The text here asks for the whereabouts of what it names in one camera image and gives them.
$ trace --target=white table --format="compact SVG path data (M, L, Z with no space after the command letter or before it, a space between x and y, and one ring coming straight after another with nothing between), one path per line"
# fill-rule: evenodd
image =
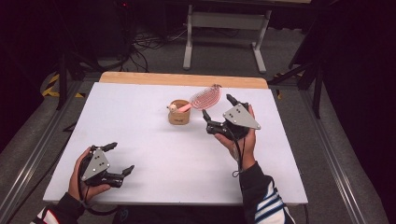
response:
M122 73L108 75L119 77ZM157 80L163 77L160 74L132 75L137 77L135 82L144 76L157 76ZM227 78L233 83L235 79L243 80L238 77L216 78L218 83ZM166 106L170 102L175 99L189 100L205 87L159 85L155 80L151 81L156 85L94 84L46 190L44 201L58 202L62 198L67 191L75 161L84 149L91 145L118 142L115 149L106 153L111 164L108 171L120 174L132 164L135 168L125 177L120 189L111 189L95 197L99 203L242 203L238 178L232 176L237 164L228 150L213 135L206 133L202 112L192 110L187 125L176 126L167 120ZM271 91L222 88L219 102L207 110L213 120L223 122L221 114L232 108L225 97L226 93L253 105L256 120L262 126L256 132L255 157L263 171L275 179L283 201L288 204L307 203L304 186Z

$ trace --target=metal stand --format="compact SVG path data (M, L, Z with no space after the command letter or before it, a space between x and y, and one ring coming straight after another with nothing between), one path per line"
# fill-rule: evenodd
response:
M267 10L265 15L240 15L227 13L193 12L192 5L189 5L189 14L187 16L187 43L186 51L184 53L183 69L189 70L191 68L192 27L211 27L258 30L259 36L257 41L252 42L251 46L260 73L265 73L266 69L262 59L261 46L270 17L271 10Z

